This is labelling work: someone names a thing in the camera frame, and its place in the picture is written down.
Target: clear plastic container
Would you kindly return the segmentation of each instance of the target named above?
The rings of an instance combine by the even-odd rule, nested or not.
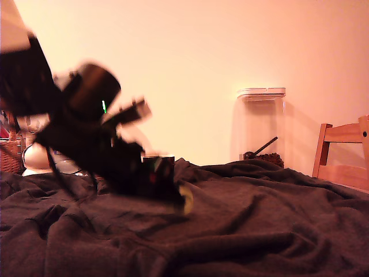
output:
[[[285,157],[285,88],[245,88],[238,91],[243,101],[244,122],[240,128],[240,160],[255,152],[274,137],[278,139],[259,153],[277,153]]]

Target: wrinkled fabric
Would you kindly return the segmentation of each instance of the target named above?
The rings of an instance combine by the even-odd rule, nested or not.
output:
[[[90,178],[1,174],[1,276],[369,276],[369,194],[261,160],[196,166],[188,215],[94,196]]]

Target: green light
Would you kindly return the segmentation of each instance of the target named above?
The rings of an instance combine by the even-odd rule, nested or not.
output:
[[[106,113],[105,101],[103,101],[103,109],[104,109],[104,112]]]

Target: blurry black object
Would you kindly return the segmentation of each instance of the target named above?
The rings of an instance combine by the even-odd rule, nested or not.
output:
[[[28,39],[29,49],[0,56],[0,96],[14,116],[51,113],[63,103],[39,41]]]
[[[50,122],[37,133],[35,142],[46,147],[49,164],[63,188],[77,200],[56,169],[51,149],[73,159],[92,177],[103,177],[117,193],[183,206],[185,199],[172,175],[158,171],[160,181],[153,182],[150,162],[141,161],[142,146],[116,135],[118,124],[150,114],[146,102],[133,102],[102,122],[101,116],[121,90],[116,78],[97,65],[84,64],[54,83],[40,44],[34,36],[29,41],[30,49],[1,55],[0,96],[14,117],[49,114]]]

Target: bed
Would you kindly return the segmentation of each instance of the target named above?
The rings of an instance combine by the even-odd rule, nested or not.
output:
[[[76,195],[90,178],[65,175]],[[369,276],[369,194],[263,160],[175,162],[193,210],[1,175],[1,276]]]

